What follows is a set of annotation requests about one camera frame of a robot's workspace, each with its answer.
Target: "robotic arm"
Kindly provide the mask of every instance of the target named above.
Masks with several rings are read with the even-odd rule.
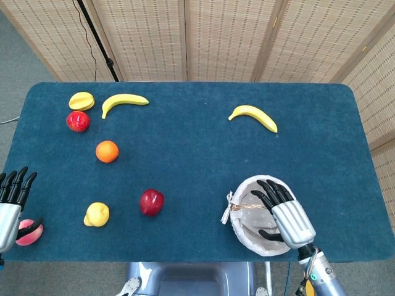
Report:
[[[4,265],[1,254],[8,251],[16,240],[33,232],[43,222],[40,218],[32,225],[19,229],[20,216],[25,207],[31,184],[37,173],[32,173],[24,183],[23,177],[28,168],[25,166],[19,172],[12,171],[0,174],[0,269]]]
[[[305,277],[296,291],[304,295],[307,280],[310,280],[317,296],[347,296],[324,253],[314,246],[315,230],[301,204],[281,184],[271,180],[257,183],[262,191],[251,191],[264,203],[280,230],[279,234],[269,234],[263,229],[259,234],[270,241],[285,242],[299,252],[298,261],[304,268]]]

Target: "pink peach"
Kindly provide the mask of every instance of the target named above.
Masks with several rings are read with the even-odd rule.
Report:
[[[32,225],[33,223],[34,223],[34,220],[32,220],[32,219],[22,220],[19,223],[19,229],[28,227],[28,226]],[[18,245],[22,245],[22,246],[31,245],[32,243],[34,243],[35,241],[37,241],[39,239],[39,237],[42,235],[43,231],[44,231],[44,226],[41,224],[32,233],[29,233],[26,236],[23,236],[19,240],[17,240],[16,243]]]

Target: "toy fruit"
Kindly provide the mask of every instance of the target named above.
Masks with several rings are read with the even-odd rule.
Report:
[[[87,226],[100,227],[105,225],[109,218],[109,207],[102,202],[94,202],[86,210],[84,224]]]
[[[144,215],[155,216],[160,212],[165,202],[165,197],[155,189],[147,189],[140,197],[140,210]]]
[[[93,105],[93,96],[86,91],[74,94],[69,100],[69,107],[73,110],[85,111],[92,108]]]
[[[148,103],[145,97],[137,96],[136,94],[116,94],[104,101],[101,118],[106,119],[108,111],[119,104],[147,105]]]
[[[277,133],[277,125],[275,122],[267,116],[265,112],[257,107],[250,106],[250,105],[241,105],[234,109],[233,113],[229,116],[229,121],[234,119],[236,116],[240,115],[249,115],[256,120],[258,120],[264,127],[266,127],[269,131],[273,131]]]
[[[103,141],[96,147],[96,156],[102,162],[113,162],[118,154],[118,146],[112,141]]]
[[[34,223],[34,220],[32,220],[32,219],[22,220],[19,223],[19,229],[28,227],[28,226],[32,225],[33,223]],[[22,236],[19,240],[15,241],[15,242],[18,245],[22,245],[22,246],[31,245],[32,243],[34,243],[35,241],[37,241],[40,238],[43,231],[44,231],[44,226],[41,224],[40,226],[38,226],[38,228],[36,230],[27,234],[26,236]]]
[[[73,111],[66,118],[67,126],[76,132],[85,131],[90,124],[89,116],[82,111]]]

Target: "orange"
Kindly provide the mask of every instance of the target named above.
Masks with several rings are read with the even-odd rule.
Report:
[[[96,156],[102,162],[113,162],[118,154],[118,146],[112,141],[103,141],[96,147]]]

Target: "black pole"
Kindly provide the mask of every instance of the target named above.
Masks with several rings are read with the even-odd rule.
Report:
[[[94,38],[95,38],[95,40],[96,40],[96,42],[97,42],[97,44],[98,44],[98,46],[100,48],[100,51],[101,51],[101,53],[102,53],[102,55],[104,57],[104,60],[106,60],[107,67],[110,69],[112,77],[114,77],[114,81],[115,82],[119,82],[118,76],[117,76],[116,72],[114,71],[114,62],[107,55],[106,50],[104,49],[103,44],[101,43],[100,37],[99,37],[96,29],[94,28],[94,25],[92,23],[91,17],[89,16],[89,13],[88,13],[88,11],[85,8],[84,3],[82,2],[82,0],[77,0],[77,2],[78,2],[78,5],[81,8],[81,11],[82,11],[86,21],[88,22],[88,25],[89,25],[89,27],[90,27],[90,29],[92,31],[92,34],[93,34],[93,36],[94,36]]]

